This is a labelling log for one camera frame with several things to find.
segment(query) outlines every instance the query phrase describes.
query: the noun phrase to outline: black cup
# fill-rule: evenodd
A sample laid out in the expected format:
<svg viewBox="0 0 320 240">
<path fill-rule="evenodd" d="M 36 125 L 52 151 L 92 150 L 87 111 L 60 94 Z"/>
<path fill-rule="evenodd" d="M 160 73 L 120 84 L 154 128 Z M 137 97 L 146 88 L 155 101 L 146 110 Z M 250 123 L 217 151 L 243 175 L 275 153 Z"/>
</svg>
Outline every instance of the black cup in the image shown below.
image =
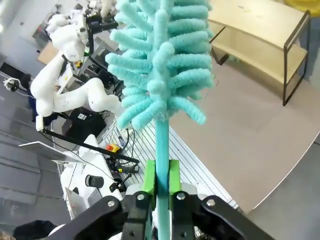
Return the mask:
<svg viewBox="0 0 320 240">
<path fill-rule="evenodd" d="M 102 176 L 87 175 L 85 177 L 85 185 L 87 187 L 102 188 L 105 181 Z"/>
</svg>

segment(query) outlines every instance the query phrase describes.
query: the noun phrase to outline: wooden shelf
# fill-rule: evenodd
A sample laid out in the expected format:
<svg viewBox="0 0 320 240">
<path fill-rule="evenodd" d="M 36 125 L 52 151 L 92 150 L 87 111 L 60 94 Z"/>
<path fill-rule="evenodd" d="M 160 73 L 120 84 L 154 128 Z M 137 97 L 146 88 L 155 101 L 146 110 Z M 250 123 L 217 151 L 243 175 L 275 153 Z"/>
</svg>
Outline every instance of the wooden shelf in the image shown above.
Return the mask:
<svg viewBox="0 0 320 240">
<path fill-rule="evenodd" d="M 211 0 L 211 4 L 210 22 L 237 29 L 282 50 L 304 15 L 270 0 Z"/>
<path fill-rule="evenodd" d="M 284 84 L 284 52 L 235 29 L 225 28 L 212 42 L 218 48 Z M 288 52 L 287 81 L 293 77 L 307 51 L 294 44 Z"/>
</svg>

